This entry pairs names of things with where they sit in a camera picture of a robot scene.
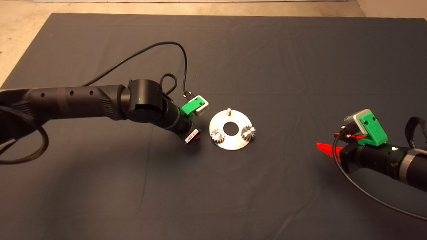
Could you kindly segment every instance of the concrete floor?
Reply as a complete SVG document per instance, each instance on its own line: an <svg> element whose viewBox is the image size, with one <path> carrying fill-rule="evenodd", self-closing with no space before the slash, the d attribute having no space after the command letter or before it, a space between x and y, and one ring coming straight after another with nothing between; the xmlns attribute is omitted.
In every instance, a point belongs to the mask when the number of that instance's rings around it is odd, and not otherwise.
<svg viewBox="0 0 427 240"><path fill-rule="evenodd" d="M363 3L362 9L369 14L362 11L356 0L273 3L34 3L32 0L0 0L0 85L53 12L328 17L388 17L388 13L393 12L390 17L399 17L399 10L402 9L390 7L390 0L386 0L387 4L385 0L358 1ZM427 7L426 0L411 1ZM384 11L378 2L387 6L387 10ZM420 13L416 12L414 16L407 8L404 17L427 17L422 15L422 10L418 11Z"/></svg>

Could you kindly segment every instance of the center hole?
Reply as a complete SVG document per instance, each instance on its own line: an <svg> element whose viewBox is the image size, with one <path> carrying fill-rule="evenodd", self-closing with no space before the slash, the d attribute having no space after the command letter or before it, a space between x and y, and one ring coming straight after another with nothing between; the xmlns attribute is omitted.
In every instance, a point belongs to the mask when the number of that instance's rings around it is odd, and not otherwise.
<svg viewBox="0 0 427 240"><path fill-rule="evenodd" d="M233 122L228 122L224 125L224 132L228 136L234 136L239 132L239 127Z"/></svg>

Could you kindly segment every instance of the black cable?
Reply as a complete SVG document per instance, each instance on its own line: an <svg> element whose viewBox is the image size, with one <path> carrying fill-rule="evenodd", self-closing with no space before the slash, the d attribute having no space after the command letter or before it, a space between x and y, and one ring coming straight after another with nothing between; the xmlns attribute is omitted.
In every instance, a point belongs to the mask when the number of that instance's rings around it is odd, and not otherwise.
<svg viewBox="0 0 427 240"><path fill-rule="evenodd" d="M175 81L174 85L166 92L166 95L169 95L171 92L173 92L173 90L175 90L176 86L178 85L178 80L176 79L176 76L173 75L172 73L166 73L165 75L163 75L161 77L160 82L159 82L160 86L162 86L162 87L163 87L163 79L165 77L171 77Z"/></svg>
<svg viewBox="0 0 427 240"><path fill-rule="evenodd" d="M333 155L333 159L334 159L334 161L335 161L335 165L338 167L338 169L340 170L340 172L342 173L342 175L351 183L351 185L353 185L355 188L357 188L357 190L359 190L360 192L362 192L363 194L365 194L366 196L368 196L370 199L372 199L372 200L374 200L374 201L376 201L376 202L378 202L379 204L381 204L381 205L383 205L383 206L386 206L386 207L388 207L388 208L390 208L390 209L392 209L392 210L395 210L396 212L399 212L399 213L401 213L401 214L405 214L405 215L408 215L408 216L410 216L410 217L414 217L414 218L417 218L417 219L420 219L420 220L423 220L423 221L427 221L427 217L424 217L424 216L420 216L420 215L417 215L417 214L414 214L414 213L411 213L411 212L408 212L408 211L405 211L405 210L403 210L403 209L400 209L400 208L398 208L398 207L395 207L395 206L393 206L393 205L390 205L390 204L388 204L388 203L386 203L386 202L383 202L382 200L379 200L378 198L376 198L376 197L374 197L374 196L372 196L371 194L369 194L368 192L366 192L365 190L363 190L361 187L359 187L359 185L357 185L351 178L350 178L350 176L348 176L347 175L347 173L344 171L344 169L341 167L341 164L338 162L338 157L337 157L337 155L336 155L336 146L337 146L337 144L338 144L338 141L340 140L340 138L342 138L343 136L345 135L345 133L343 133L343 132L341 132L336 138L335 138L335 140L333 141L333 144L332 144L332 155Z"/></svg>
<svg viewBox="0 0 427 240"><path fill-rule="evenodd" d="M177 42L173 42L173 41L158 42L158 43L152 44L152 45L150 45L150 46L148 46L148 47L146 47L146 48L144 48L142 50L139 50L139 51L133 53L132 55L128 56L127 58L123 59L122 61L116 63L114 66L112 66L111 68L107 69L106 71L104 71L103 73L101 73L100 75L98 75L97 77L95 77L94 79L88 81L87 83L83 84L82 86L85 87L85 86L89 86L89 85L95 83L96 81L98 81L101 78L105 77L111 71L113 71L114 69L116 69L117 67L119 67L120 65L122 65L123 63L127 62L128 60L130 60L130 59L132 59L132 58L140 55L141 53L144 53L144 52L146 52L146 51L148 51L148 50L150 50L150 49L152 49L154 47L161 46L161 45L176 45L176 46L178 46L181 49L182 53L184 54L184 77L183 77L183 80L182 80L182 91L184 92L184 97L187 98L187 96L192 95L191 92L189 92L189 91L187 91L185 89L185 82L187 80L187 53L185 52L185 49L184 49L184 47L181 44L179 44Z"/></svg>
<svg viewBox="0 0 427 240"><path fill-rule="evenodd" d="M17 116L18 118L23 120L25 123L27 123L28 125L33 127L35 130L39 131L41 138L42 138L42 143L41 143L40 147L35 152L33 152L32 154L30 154L26 157L14 159L14 160L0 160L0 164L19 164L19 163L29 162L29 161L32 161L32 160L40 157L46 151L47 146L49 146L49 138L47 136L46 131L43 129L43 127L36 124L34 121L34 118L29 116L28 114L23 113L21 111L18 111L14 108L0 106L0 111L7 113L7 114L12 114L14 116ZM6 151L14 143L15 142L13 142L13 143L5 146L3 149L1 149L0 154L3 153L4 151Z"/></svg>
<svg viewBox="0 0 427 240"><path fill-rule="evenodd" d="M420 117L412 117L408 120L405 126L405 137L410 148L416 148L414 143L414 133L417 125L420 125L424 137L427 139L427 122Z"/></svg>

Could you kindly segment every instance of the metal gear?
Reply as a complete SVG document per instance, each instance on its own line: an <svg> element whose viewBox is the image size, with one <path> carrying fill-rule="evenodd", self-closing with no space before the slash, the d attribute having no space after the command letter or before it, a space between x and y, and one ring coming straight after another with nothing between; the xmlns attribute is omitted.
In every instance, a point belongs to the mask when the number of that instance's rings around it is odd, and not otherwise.
<svg viewBox="0 0 427 240"><path fill-rule="evenodd" d="M211 132L211 138L216 144L220 144L224 141L224 131L221 129L215 129Z"/></svg>
<svg viewBox="0 0 427 240"><path fill-rule="evenodd" d="M246 126L242 129L242 138L245 141L250 141L255 137L256 130L253 126Z"/></svg>

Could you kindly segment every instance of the black fabric mat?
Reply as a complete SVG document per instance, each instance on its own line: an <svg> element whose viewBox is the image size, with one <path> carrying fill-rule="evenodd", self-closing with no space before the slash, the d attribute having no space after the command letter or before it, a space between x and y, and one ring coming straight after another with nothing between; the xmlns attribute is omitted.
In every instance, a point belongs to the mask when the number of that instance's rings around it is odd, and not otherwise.
<svg viewBox="0 0 427 240"><path fill-rule="evenodd" d="M210 102L185 146L150 124L52 120L39 159L0 167L0 239L426 239L426 223L366 198L316 142L332 143L343 117L370 108L406 146L409 117L427 117L424 19L52 14L3 88L77 86L158 41L188 53L187 88ZM179 48L164 46L99 85L179 77ZM254 142L214 146L210 119L232 108ZM421 135L417 136L419 144ZM22 139L2 156L36 149ZM360 170L375 196L427 215L427 193Z"/></svg>

